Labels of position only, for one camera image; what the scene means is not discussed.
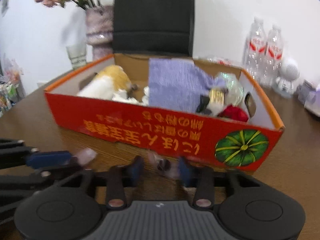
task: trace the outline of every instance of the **cardboard box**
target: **cardboard box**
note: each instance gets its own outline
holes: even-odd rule
[[[262,164],[284,125],[264,91],[243,69],[194,60],[213,76],[219,72],[237,76],[244,87],[241,107],[251,116],[248,123],[75,96],[95,72],[117,64],[140,86],[135,97],[141,101],[148,85],[148,59],[144,55],[109,55],[48,86],[45,96],[56,123],[103,140],[148,148],[161,155],[184,155],[200,163],[247,171]]]

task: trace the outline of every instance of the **plastic bottle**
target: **plastic bottle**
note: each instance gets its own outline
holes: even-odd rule
[[[274,83],[278,70],[281,67],[283,47],[281,29],[277,25],[273,25],[272,30],[268,34],[265,62],[263,67],[260,68],[259,76],[262,86],[271,87]]]
[[[267,36],[263,29],[263,20],[257,17],[251,25],[251,30],[244,48],[244,66],[254,79],[258,79],[259,67],[264,62]]]

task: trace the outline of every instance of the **purple cloth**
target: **purple cloth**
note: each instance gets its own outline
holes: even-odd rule
[[[200,95],[208,95],[212,87],[225,87],[225,81],[207,74],[192,60],[149,60],[149,106],[195,113]]]

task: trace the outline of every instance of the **red fabric object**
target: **red fabric object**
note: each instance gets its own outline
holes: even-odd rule
[[[227,106],[220,114],[218,114],[218,116],[230,118],[241,122],[247,122],[249,120],[249,117],[244,110],[242,110],[238,106],[233,105]]]

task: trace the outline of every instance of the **table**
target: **table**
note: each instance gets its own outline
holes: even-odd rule
[[[283,120],[286,131],[270,156],[254,173],[254,177],[284,192],[302,204],[307,215],[299,240],[320,239],[320,122],[315,120],[296,99],[284,99],[271,90],[266,91]],[[90,164],[97,171],[113,165],[128,164],[135,155],[146,157],[147,151],[123,143],[110,143],[81,133],[58,127],[38,89],[0,118],[0,137],[23,139],[28,146],[41,151],[69,150],[76,153],[83,147],[94,149],[99,155]],[[27,167],[1,171],[1,174],[25,175]],[[175,182],[157,175],[149,164],[143,183],[126,193],[134,199],[181,199],[185,192]],[[104,189],[99,191],[100,202]],[[217,192],[218,199],[223,193]],[[0,239],[18,240],[14,225],[0,231]]]

